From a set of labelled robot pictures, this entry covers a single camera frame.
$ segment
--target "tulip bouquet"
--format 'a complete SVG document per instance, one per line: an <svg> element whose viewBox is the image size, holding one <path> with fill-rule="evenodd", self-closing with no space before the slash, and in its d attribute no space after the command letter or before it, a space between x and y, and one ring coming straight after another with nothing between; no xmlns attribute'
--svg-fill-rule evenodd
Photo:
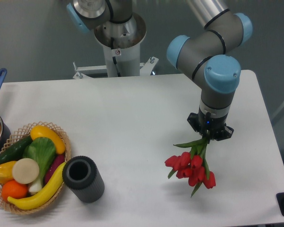
<svg viewBox="0 0 284 227"><path fill-rule="evenodd" d="M177 173L176 177L179 179L188 178L188 184L194 187L191 197L200 188L202 183L208 189L216 186L214 174L209 171L205 158L208 143L209 139L205 136L200 140L189 143L175 144L174 146L179 148L190 148L190 152L185 151L180 156L171 156L165 161L167 167L172 167L168 179L174 173Z"/></svg>

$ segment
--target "red tulip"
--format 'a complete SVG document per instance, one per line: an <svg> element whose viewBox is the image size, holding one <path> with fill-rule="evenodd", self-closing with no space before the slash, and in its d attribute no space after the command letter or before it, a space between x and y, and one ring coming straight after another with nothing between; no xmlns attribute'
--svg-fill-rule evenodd
<svg viewBox="0 0 284 227"><path fill-rule="evenodd" d="M171 156L169 159L165 161L165 166L167 167L174 167L175 163L177 161L177 156Z"/></svg>
<svg viewBox="0 0 284 227"><path fill-rule="evenodd" d="M181 155L181 167L182 168L186 168L188 167L190 163L190 153L189 152L183 152L182 155Z"/></svg>
<svg viewBox="0 0 284 227"><path fill-rule="evenodd" d="M190 177L192 174L193 174L193 170L189 167L181 170L181 175L184 178Z"/></svg>
<svg viewBox="0 0 284 227"><path fill-rule="evenodd" d="M203 163L203 159L199 155L194 155L193 159L190 162L190 165L193 169L199 168Z"/></svg>
<svg viewBox="0 0 284 227"><path fill-rule="evenodd" d="M182 178L183 178L182 170L178 170L178 171L177 171L176 177L177 177L178 179L182 179Z"/></svg>
<svg viewBox="0 0 284 227"><path fill-rule="evenodd" d="M180 169L181 169L181 156L178 156L177 160L176 160L176 162L174 164L174 170L178 171Z"/></svg>
<svg viewBox="0 0 284 227"><path fill-rule="evenodd" d="M194 175L191 175L188 179L189 186L194 187L197 183L198 183L198 179Z"/></svg>
<svg viewBox="0 0 284 227"><path fill-rule="evenodd" d="M195 177L197 178L198 182L202 182L202 180L204 179L204 175L205 175L205 168L204 166L201 166L198 169L194 170Z"/></svg>
<svg viewBox="0 0 284 227"><path fill-rule="evenodd" d="M207 179L206 176L204 176L203 183L204 183L205 187L208 188L208 189L216 186L216 179L214 178L213 172L209 173L209 179Z"/></svg>

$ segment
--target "yellow squash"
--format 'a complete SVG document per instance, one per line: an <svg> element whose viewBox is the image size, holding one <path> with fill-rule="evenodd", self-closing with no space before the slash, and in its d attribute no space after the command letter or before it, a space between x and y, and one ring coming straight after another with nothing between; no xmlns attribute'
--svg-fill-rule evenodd
<svg viewBox="0 0 284 227"><path fill-rule="evenodd" d="M55 133L50 128L43 126L43 125L37 125L34 128L32 128L30 132L30 137L32 140L37 139L38 137L47 137L52 140L52 142L55 144L56 147L56 153L58 155L61 155L65 152L65 144L63 140L58 136L57 133Z"/></svg>
<svg viewBox="0 0 284 227"><path fill-rule="evenodd" d="M14 199L9 196L8 201L22 210L31 210L41 207L52 198L63 183L62 170L65 164L66 163L63 162L58 166L49 182L37 194L23 199Z"/></svg>
<svg viewBox="0 0 284 227"><path fill-rule="evenodd" d="M12 169L17 161L11 161L0 165L0 183L5 184L13 180Z"/></svg>

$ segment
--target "blue joint cap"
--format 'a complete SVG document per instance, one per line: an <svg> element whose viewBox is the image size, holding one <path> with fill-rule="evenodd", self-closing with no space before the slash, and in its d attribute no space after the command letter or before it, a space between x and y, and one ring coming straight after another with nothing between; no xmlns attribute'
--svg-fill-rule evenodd
<svg viewBox="0 0 284 227"><path fill-rule="evenodd" d="M76 27L83 33L89 32L89 29L82 22L82 20L80 19L80 17L78 16L78 14L76 13L76 11L74 10L74 8L70 3L66 6L66 9L71 17L71 20L76 25Z"/></svg>
<svg viewBox="0 0 284 227"><path fill-rule="evenodd" d="M167 48L166 57L176 69L178 56L187 39L189 39L189 37L186 35L179 35L178 37L174 38L173 41L171 41Z"/></svg>
<svg viewBox="0 0 284 227"><path fill-rule="evenodd" d="M242 22L243 25L243 39L240 45L244 44L251 36L253 32L253 26L249 17L245 16L243 13L235 13Z"/></svg>
<svg viewBox="0 0 284 227"><path fill-rule="evenodd" d="M211 89L222 94L234 92L240 81L241 66L233 57L216 55L208 60L205 69L205 81Z"/></svg>

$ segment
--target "floor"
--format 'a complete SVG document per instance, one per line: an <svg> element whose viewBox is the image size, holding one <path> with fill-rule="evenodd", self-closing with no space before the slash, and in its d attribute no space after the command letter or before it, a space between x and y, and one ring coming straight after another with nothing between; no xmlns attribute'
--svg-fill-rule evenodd
<svg viewBox="0 0 284 227"><path fill-rule="evenodd" d="M226 0L233 13L246 14L254 26L252 38L228 55L258 78L271 117L284 101L284 0ZM0 0L0 68L6 82L71 79L77 67L104 65L93 32L81 34L72 24L67 0ZM166 58L169 43L178 35L198 37L203 28L185 0L133 0L143 17L147 35L141 61L159 58L157 74L180 73ZM284 161L284 114L273 123Z"/></svg>

